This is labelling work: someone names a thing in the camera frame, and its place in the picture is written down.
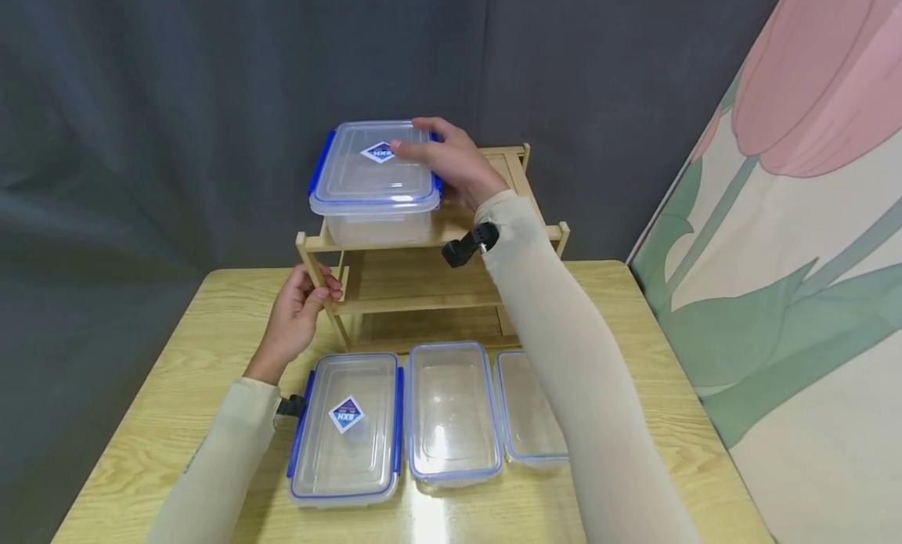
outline green leaf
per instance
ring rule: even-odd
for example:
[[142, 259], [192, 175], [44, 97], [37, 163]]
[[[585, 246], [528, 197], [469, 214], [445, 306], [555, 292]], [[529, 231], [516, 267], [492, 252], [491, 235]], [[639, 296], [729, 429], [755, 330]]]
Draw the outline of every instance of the green leaf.
[[777, 347], [771, 356], [778, 362], [789, 355], [855, 330], [874, 314], [898, 320], [902, 312], [892, 291], [902, 287], [902, 264], [892, 265], [866, 275], [844, 279], [799, 300], [787, 309]]
[[683, 171], [674, 193], [664, 204], [661, 215], [633, 260], [633, 273], [656, 316], [670, 312], [670, 290], [664, 279], [664, 264], [678, 238], [693, 232], [687, 219], [701, 185], [702, 159], [698, 159]]
[[633, 260], [633, 273], [657, 317], [670, 312], [670, 290], [664, 280], [667, 253], [678, 238], [687, 233], [692, 233], [692, 225], [686, 219], [661, 213]]
[[693, 387], [735, 384], [770, 358], [789, 300], [815, 261], [749, 294], [696, 301], [658, 319]]
[[844, 279], [785, 313], [768, 366], [702, 405], [726, 447], [759, 420], [902, 328], [902, 265]]
[[702, 159], [699, 157], [693, 164], [689, 164], [683, 171], [683, 176], [676, 184], [674, 193], [664, 204], [661, 213], [676, 215], [683, 219], [689, 219], [695, 199], [698, 198], [698, 189], [702, 185]]
[[732, 109], [734, 103], [736, 103], [736, 91], [738, 89], [738, 79], [742, 76], [742, 68], [738, 70], [736, 73], [736, 77], [734, 77], [734, 81], [730, 83], [730, 87], [727, 89], [727, 93], [723, 95], [723, 99], [720, 100], [720, 113], [727, 113]]

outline person's left hand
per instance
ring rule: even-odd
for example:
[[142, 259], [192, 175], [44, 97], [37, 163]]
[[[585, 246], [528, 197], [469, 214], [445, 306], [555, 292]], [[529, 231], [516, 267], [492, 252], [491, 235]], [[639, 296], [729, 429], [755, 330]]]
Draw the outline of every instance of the person's left hand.
[[327, 296], [341, 299], [341, 283], [332, 276], [332, 269], [319, 265], [326, 278], [325, 288], [314, 288], [307, 269], [297, 265], [291, 271], [272, 303], [269, 323], [260, 347], [244, 371], [244, 377], [277, 385], [287, 365], [295, 360], [313, 341], [316, 315]]

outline painted canvas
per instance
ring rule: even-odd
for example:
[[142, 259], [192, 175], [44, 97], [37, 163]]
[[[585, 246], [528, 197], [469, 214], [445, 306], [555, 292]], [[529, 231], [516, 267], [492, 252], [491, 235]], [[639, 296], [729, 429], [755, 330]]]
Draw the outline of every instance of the painted canvas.
[[633, 259], [780, 542], [902, 533], [902, 0], [780, 0]]

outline arm sleeve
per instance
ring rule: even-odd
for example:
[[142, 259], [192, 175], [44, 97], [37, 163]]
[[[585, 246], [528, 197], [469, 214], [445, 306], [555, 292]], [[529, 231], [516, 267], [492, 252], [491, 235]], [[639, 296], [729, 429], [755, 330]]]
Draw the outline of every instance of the arm sleeve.
[[182, 477], [150, 526], [147, 542], [229, 542], [251, 478], [272, 440], [279, 388], [236, 380]]
[[506, 190], [476, 222], [500, 230], [483, 260], [568, 443], [588, 542], [700, 542], [617, 342], [532, 205]]

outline wooden table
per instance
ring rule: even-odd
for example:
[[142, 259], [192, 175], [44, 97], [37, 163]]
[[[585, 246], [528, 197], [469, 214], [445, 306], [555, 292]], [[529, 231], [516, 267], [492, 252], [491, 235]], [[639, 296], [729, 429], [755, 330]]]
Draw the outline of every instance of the wooden table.
[[[568, 267], [604, 314], [633, 373], [648, 425], [705, 542], [772, 542], [629, 270]], [[54, 542], [142, 542], [226, 393], [254, 352], [285, 269], [210, 273], [79, 493]], [[338, 351], [325, 316], [286, 372], [303, 392], [311, 367]], [[405, 468], [392, 499], [367, 509], [299, 510], [285, 469], [295, 420], [283, 418], [236, 528], [236, 542], [583, 542], [569, 470], [506, 465], [483, 485], [422, 492]], [[604, 459], [604, 451], [599, 451]]]

